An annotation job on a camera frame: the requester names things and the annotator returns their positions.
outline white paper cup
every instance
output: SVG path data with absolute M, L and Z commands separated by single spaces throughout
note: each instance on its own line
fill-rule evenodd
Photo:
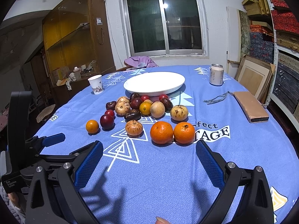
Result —
M 94 94 L 100 94 L 104 91 L 103 84 L 102 84 L 102 75 L 96 75 L 91 78 L 88 78 L 90 86 L 94 91 Z

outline window frame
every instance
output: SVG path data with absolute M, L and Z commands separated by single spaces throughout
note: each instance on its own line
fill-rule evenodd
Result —
M 196 0 L 199 20 L 200 20 L 200 29 L 201 29 L 201 41 L 202 41 L 202 49 L 170 49 L 168 43 L 168 35 L 167 35 L 167 26 L 166 26 L 166 17 L 163 7 L 163 0 L 159 0 L 163 32 L 164 32 L 164 41 L 165 41 L 165 50 L 155 50 L 155 51 L 145 51 L 145 52 L 134 52 L 132 31 L 130 25 L 130 18 L 128 13 L 128 4 L 127 0 L 119 0 L 120 8 L 121 8 L 121 17 L 122 17 L 122 25 L 126 43 L 127 56 L 181 56 L 181 55 L 195 55 L 200 56 L 202 58 L 208 58 L 208 32 L 207 32 L 207 19 L 204 8 L 203 0 Z

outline framed picture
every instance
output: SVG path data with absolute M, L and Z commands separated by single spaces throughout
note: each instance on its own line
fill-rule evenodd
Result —
M 251 56 L 244 56 L 238 68 L 235 80 L 260 100 L 271 78 L 271 65 Z

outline beverage can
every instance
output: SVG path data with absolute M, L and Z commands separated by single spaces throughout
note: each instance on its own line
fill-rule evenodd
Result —
M 210 84 L 221 86 L 223 84 L 223 66 L 219 64 L 212 64 L 210 71 Z

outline orange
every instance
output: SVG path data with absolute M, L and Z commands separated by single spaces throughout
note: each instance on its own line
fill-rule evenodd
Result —
M 170 123 L 158 121 L 150 129 L 150 137 L 157 144 L 165 144 L 172 140 L 173 130 Z
M 173 130 L 174 139 L 181 144 L 187 144 L 194 140 L 195 128 L 188 122 L 178 123 Z
M 95 134 L 99 131 L 99 123 L 96 120 L 89 120 L 86 123 L 86 130 L 90 134 Z
M 151 105 L 152 104 L 150 102 L 143 102 L 139 107 L 140 113 L 143 114 L 143 115 L 150 115 Z

